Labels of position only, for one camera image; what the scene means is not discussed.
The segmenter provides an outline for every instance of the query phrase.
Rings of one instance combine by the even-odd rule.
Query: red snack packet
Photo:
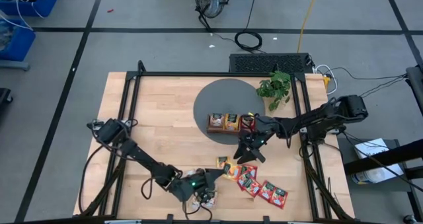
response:
[[[252,197],[256,197],[258,191],[262,188],[260,183],[258,183],[255,179],[249,178],[247,181],[244,182],[244,190],[246,190]]]
[[[244,173],[242,173],[242,175],[240,175],[238,177],[237,184],[238,184],[239,188],[242,191],[244,191],[244,183],[245,183],[245,181],[247,181],[249,178],[252,178],[250,172],[244,172]]]
[[[275,188],[276,187],[273,184],[266,180],[264,181],[263,187],[260,189],[258,195],[269,202],[270,198],[273,196]]]
[[[279,207],[280,209],[283,209],[286,203],[286,198],[288,196],[288,193],[281,189],[281,188],[275,188],[275,191],[273,192],[272,197],[270,198],[270,203]]]
[[[247,130],[249,132],[252,132],[251,129],[254,130],[255,126],[256,126],[256,120],[254,119],[254,116],[247,116],[247,115],[241,116],[241,129],[242,130]]]
[[[225,165],[223,166],[223,170],[225,171],[225,174],[223,176],[234,181],[238,180],[238,177],[241,174],[240,165],[232,165],[230,163],[225,163]]]
[[[257,166],[243,165],[243,167],[241,168],[241,174],[243,174],[244,172],[250,172],[251,176],[257,178]]]

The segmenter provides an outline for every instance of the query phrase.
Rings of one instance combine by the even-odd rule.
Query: white cable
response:
[[[3,19],[3,20],[5,20],[6,22],[8,22],[8,23],[10,23],[10,24],[12,24],[13,26],[17,26],[17,27],[20,27],[20,28],[25,28],[25,29],[29,29],[29,30],[32,30],[31,28],[27,28],[26,26],[22,26],[22,25],[19,25],[19,24],[16,24],[16,23],[13,23],[13,22],[11,22],[11,21],[9,21],[9,20],[7,20],[2,14],[0,14],[0,17]]]
[[[335,89],[333,89],[332,91],[330,91],[329,93],[327,93],[327,95],[330,95],[332,93],[335,93],[335,91],[338,89],[338,83],[336,82],[336,78],[335,75],[333,74],[332,70],[329,68],[329,66],[327,65],[319,65],[314,69],[314,72],[316,73],[316,71],[320,68],[320,67],[326,67],[329,70],[329,73],[332,75],[333,81],[335,82]]]
[[[40,17],[40,18],[44,18],[43,16],[41,16],[41,14],[40,13],[38,13],[38,11],[35,9],[35,7],[34,7],[34,2],[32,2],[31,3],[31,5],[32,5],[32,8],[34,9],[34,11],[35,11],[35,13]]]
[[[32,27],[28,24],[28,23],[26,23],[26,21],[24,20],[24,18],[22,17],[22,15],[20,14],[20,10],[19,10],[19,0],[16,0],[16,8],[17,8],[17,10],[18,10],[18,14],[19,14],[19,17],[20,17],[20,19],[22,19],[22,21],[25,23],[25,25],[28,27],[27,29],[29,29],[29,30],[33,30],[32,29]]]

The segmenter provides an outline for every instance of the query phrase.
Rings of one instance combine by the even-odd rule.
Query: wire bundle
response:
[[[35,13],[40,17],[40,18],[44,18],[43,16],[41,16],[41,14],[35,9],[35,7],[34,7],[34,2],[31,2],[31,6],[32,6],[32,8],[34,9],[34,11],[35,11]],[[22,15],[20,14],[20,9],[19,9],[19,0],[16,0],[16,9],[17,9],[17,11],[18,11],[18,15],[19,15],[19,17],[20,17],[20,19],[25,23],[25,25],[26,26],[22,26],[22,25],[19,25],[19,24],[16,24],[16,23],[13,23],[13,22],[11,22],[11,21],[9,21],[9,20],[7,20],[1,13],[0,13],[0,17],[3,19],[3,20],[5,20],[6,22],[8,22],[8,23],[10,23],[10,24],[12,24],[13,26],[17,26],[17,27],[20,27],[20,28],[25,28],[25,29],[29,29],[29,30],[34,30],[34,29],[32,29],[32,27],[24,20],[24,18],[22,17]]]
[[[394,85],[395,83],[398,83],[398,82],[401,82],[401,81],[403,81],[405,78],[406,78],[406,74],[402,74],[402,75],[394,75],[394,76],[386,76],[386,77],[374,77],[374,78],[359,78],[359,77],[355,77],[355,76],[353,76],[347,69],[345,69],[345,68],[343,68],[343,67],[336,67],[336,68],[334,68],[334,69],[331,69],[331,68],[329,68],[329,66],[327,66],[327,65],[319,65],[319,66],[317,66],[316,68],[314,68],[314,72],[316,73],[316,72],[319,72],[319,73],[321,73],[321,74],[325,74],[325,73],[327,73],[327,72],[325,72],[325,73],[322,73],[321,72],[321,70],[320,70],[320,68],[321,67],[326,67],[327,68],[327,71],[332,75],[332,78],[333,78],[333,80],[334,80],[334,83],[335,83],[335,88],[332,90],[332,91],[330,91],[329,93],[327,93],[328,95],[329,94],[332,94],[332,93],[334,93],[337,89],[338,89],[338,81],[337,81],[337,79],[335,78],[335,76],[334,76],[334,73],[333,73],[333,71],[334,70],[336,70],[336,69],[341,69],[341,70],[343,70],[343,71],[345,71],[345,72],[347,72],[347,74],[351,77],[351,78],[353,78],[353,79],[356,79],[356,80],[379,80],[379,79],[392,79],[392,80],[390,80],[390,81],[388,81],[388,82],[386,82],[386,83],[382,83],[382,84],[380,84],[380,85],[378,85],[378,86],[376,86],[376,87],[374,87],[374,88],[372,88],[372,89],[370,89],[370,90],[368,90],[368,91],[366,91],[366,92],[364,92],[364,93],[362,93],[360,96],[362,97],[362,98],[365,98],[365,97],[367,97],[367,96],[369,96],[369,95],[371,95],[371,94],[373,94],[373,93],[376,93],[377,91],[380,91],[381,89],[384,89],[384,88],[387,88],[387,87],[390,87],[391,85]]]

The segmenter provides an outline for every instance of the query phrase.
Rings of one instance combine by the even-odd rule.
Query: black cable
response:
[[[136,120],[136,119],[127,120],[126,122],[129,122],[129,121],[132,121],[131,122],[131,128],[134,127],[134,126],[136,126],[136,125],[138,125],[138,120]],[[125,157],[122,157],[121,155],[117,154],[116,152],[113,152],[113,149],[119,149],[118,147],[111,147],[111,146],[106,145],[103,142],[99,141],[98,138],[96,137],[95,131],[93,129],[94,128],[93,122],[91,123],[91,127],[92,127],[90,129],[91,130],[91,134],[93,135],[93,137],[96,140],[96,142],[99,143],[101,146],[98,147],[97,149],[95,149],[94,152],[88,157],[87,161],[85,162],[84,169],[82,171],[81,184],[79,185],[79,193],[78,193],[78,208],[79,208],[79,212],[81,212],[81,213],[84,211],[83,204],[82,204],[82,192],[83,192],[84,182],[85,182],[85,173],[87,171],[87,168],[88,168],[88,165],[89,165],[91,159],[95,156],[95,154],[97,154],[97,152],[99,152],[102,148],[105,148],[109,152],[117,155],[118,157],[120,157],[122,159],[126,159],[126,160],[129,160],[129,161],[131,160],[131,159],[127,159]]]
[[[345,133],[345,134],[347,134],[348,136],[350,136],[350,138],[352,138],[353,140],[356,140],[356,141],[358,141],[358,142],[360,142],[360,143],[363,143],[365,146],[368,146],[368,147],[382,147],[382,148],[389,149],[389,147],[386,147],[386,146],[383,146],[383,145],[379,145],[379,144],[372,143],[372,142],[369,142],[369,141],[363,141],[362,139],[357,138],[356,136],[351,135],[351,134],[349,134],[349,133],[348,133],[348,132],[346,132],[346,131],[344,131],[343,133]]]
[[[79,185],[79,194],[78,194],[78,208],[79,208],[80,213],[83,213],[83,211],[84,211],[83,206],[82,206],[82,191],[83,191],[83,188],[84,188],[85,172],[87,171],[87,167],[88,167],[88,164],[90,163],[91,159],[102,148],[103,148],[103,146],[100,146],[97,149],[95,149],[95,151],[88,157],[87,162],[85,162],[85,166],[84,166],[84,169],[82,171],[82,179],[81,179],[81,184]]]
[[[210,211],[210,209],[204,207],[202,204],[200,204],[200,207],[210,213],[209,221],[211,221],[213,219],[213,213],[212,213],[212,211]]]
[[[402,75],[396,75],[396,76],[376,77],[376,78],[357,78],[357,77],[353,76],[346,68],[343,68],[343,67],[336,67],[336,68],[333,68],[333,69],[330,69],[330,70],[334,71],[336,69],[344,70],[345,72],[347,72],[349,74],[349,76],[351,76],[351,78],[357,79],[357,80],[393,79],[393,78],[402,77],[402,76],[406,75],[406,74],[402,74]]]
[[[257,33],[257,32],[249,32],[249,31],[247,31],[247,29],[249,27],[249,24],[250,24],[251,13],[252,13],[252,9],[254,7],[254,2],[255,1],[256,0],[252,0],[251,8],[250,8],[250,13],[249,13],[249,19],[247,21],[247,25],[245,26],[245,28],[244,28],[244,30],[242,32],[236,33],[235,40],[232,40],[230,38],[224,38],[224,37],[222,37],[221,35],[219,35],[217,33],[214,33],[214,34],[218,35],[222,40],[229,40],[231,42],[234,42],[238,47],[240,47],[242,50],[244,50],[246,52],[250,52],[250,53],[254,54],[254,51],[258,51],[258,52],[261,52],[261,53],[266,54],[266,52],[260,50],[260,48],[263,45],[263,38],[262,38],[262,36],[259,33]],[[242,35],[242,34],[249,34],[251,36],[254,36],[258,40],[258,44],[255,45],[255,46],[248,46],[248,45],[245,45],[245,44],[240,43],[239,40],[238,40],[238,37],[240,35]]]
[[[374,87],[372,89],[369,89],[368,91],[362,93],[360,96],[365,95],[366,93],[369,93],[371,91],[374,91],[375,89],[378,89],[378,88],[382,87],[383,85],[388,85],[389,83],[392,83],[392,82],[397,81],[399,79],[404,79],[404,76],[402,76],[402,77],[396,77],[395,79],[392,79],[392,80],[390,80],[388,82],[382,83],[382,84],[380,84],[380,85],[378,85],[378,86],[376,86],[376,87]]]
[[[299,149],[298,149],[298,155],[299,155],[301,158],[303,158],[303,159],[304,159],[304,155],[303,155],[303,153],[301,152],[301,150],[302,150],[303,146],[304,146],[304,145],[300,145],[300,146],[299,146]],[[313,154],[314,154],[314,151],[312,150],[312,151],[311,151],[311,153],[309,154],[309,156],[307,157],[307,159],[310,159],[310,157],[311,157]]]
[[[172,180],[170,180],[170,179],[168,179],[168,178],[165,178],[165,177],[162,177],[162,176],[155,176],[155,177],[153,177],[153,176],[151,176],[150,178],[148,178],[142,185],[141,185],[141,195],[146,199],[146,200],[149,200],[150,198],[151,198],[151,195],[152,195],[152,193],[153,193],[153,180],[155,180],[156,178],[162,178],[162,179],[165,179],[165,180],[167,180],[167,181],[169,181],[169,182],[172,182]],[[148,182],[150,182],[150,189],[149,189],[149,195],[148,196],[146,196],[145,194],[144,194],[144,186],[148,183]],[[184,190],[182,190],[181,189],[181,192],[182,192],[182,199],[183,200],[185,200],[185,193],[184,193]],[[192,211],[192,212],[187,212],[186,211],[186,201],[182,201],[182,211],[184,212],[184,215],[185,215],[185,218],[187,219],[187,220],[189,220],[189,215],[192,215],[192,214],[194,214],[194,213],[196,213],[196,212],[198,212],[199,210],[200,210],[200,206],[201,206],[201,203],[199,203],[199,206],[198,206],[198,208],[196,209],[196,210],[194,210],[194,211]]]
[[[123,123],[123,122],[121,122],[121,121],[118,121],[117,120],[117,122],[121,125],[121,126],[127,126],[127,125],[125,125],[125,123]],[[102,145],[106,150],[108,150],[110,153],[112,153],[113,155],[115,155],[115,156],[117,156],[117,157],[119,157],[119,158],[121,158],[121,159],[124,159],[124,160],[127,160],[127,161],[136,161],[136,162],[138,162],[137,160],[135,160],[135,159],[132,159],[132,158],[128,158],[128,157],[124,157],[124,156],[122,156],[122,155],[119,155],[118,153],[117,153],[117,151],[116,150],[118,150],[119,149],[119,147],[112,147],[112,146],[109,146],[109,145],[107,145],[107,144],[105,144],[103,141],[101,141],[97,136],[96,136],[96,134],[95,134],[95,131],[94,131],[94,129],[93,129],[93,127],[94,127],[94,124],[92,124],[92,128],[90,129],[91,130],[91,134],[93,135],[93,137],[94,137],[94,139],[95,139],[95,141],[97,142],[97,143],[99,143],[100,145]],[[125,134],[126,134],[126,137],[128,137],[128,131],[126,130],[126,129],[124,129],[124,132],[125,132]]]
[[[369,96],[369,95],[371,95],[371,94],[373,94],[373,93],[376,93],[377,91],[379,91],[379,90],[381,90],[381,89],[384,89],[384,88],[390,87],[391,85],[393,85],[393,84],[395,84],[395,83],[401,82],[401,81],[403,81],[405,78],[404,78],[404,77],[402,77],[402,78],[400,77],[400,78],[397,78],[397,79],[395,79],[394,81],[391,81],[392,83],[390,83],[390,84],[388,84],[388,85],[386,85],[386,86],[383,86],[383,87],[381,87],[381,88],[379,88],[379,89],[376,89],[375,91],[371,91],[370,93],[369,93],[369,91],[368,91],[366,95],[361,96],[361,97],[362,97],[362,98],[365,98],[365,97],[367,97],[367,96]]]
[[[332,147],[333,149],[336,149],[337,151],[341,152],[341,150],[340,150],[339,148],[337,148],[337,147],[336,147],[336,146],[334,146],[334,145],[328,144],[328,143],[326,143],[326,142],[322,143],[321,145],[327,145],[327,146]]]
[[[249,35],[251,35],[251,36],[254,36],[255,38],[257,38],[258,39],[258,44],[257,45],[255,45],[255,46],[247,46],[247,45],[244,45],[244,44],[242,44],[242,43],[240,43],[239,42],[239,40],[238,40],[238,37],[240,36],[240,35],[242,35],[242,34],[249,34]],[[254,51],[255,50],[259,50],[261,47],[262,47],[262,45],[263,45],[263,38],[262,38],[262,36],[260,36],[260,34],[259,33],[257,33],[257,32],[247,32],[247,31],[242,31],[242,32],[238,32],[238,33],[236,33],[236,35],[235,35],[235,43],[236,43],[236,45],[238,46],[238,47],[240,47],[241,49],[243,49],[244,51],[246,51],[246,52],[250,52],[250,53],[254,53]]]
[[[374,161],[376,164],[378,164],[381,168],[384,168],[386,170],[388,170],[389,172],[391,172],[392,174],[394,174],[396,177],[400,178],[402,181],[406,182],[407,184],[409,184],[410,186],[412,186],[413,188],[416,188],[417,190],[423,192],[423,188],[413,184],[412,182],[408,181],[407,179],[403,178],[401,175],[397,174],[395,171],[391,170],[390,168],[386,167],[386,165],[380,163],[377,159],[375,159],[374,157],[364,153],[363,151],[360,151],[359,149],[356,148],[356,146],[350,141],[349,137],[342,132],[345,135],[345,138],[347,139],[347,141],[352,145],[352,147],[360,152],[361,154],[365,155],[367,158],[371,159],[372,161]]]

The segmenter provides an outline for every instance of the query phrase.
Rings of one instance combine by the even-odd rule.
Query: gray circular platform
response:
[[[207,115],[212,113],[263,114],[264,103],[256,89],[238,79],[220,79],[205,86],[194,102],[194,119],[201,132],[218,143],[238,143],[236,135],[207,133]]]

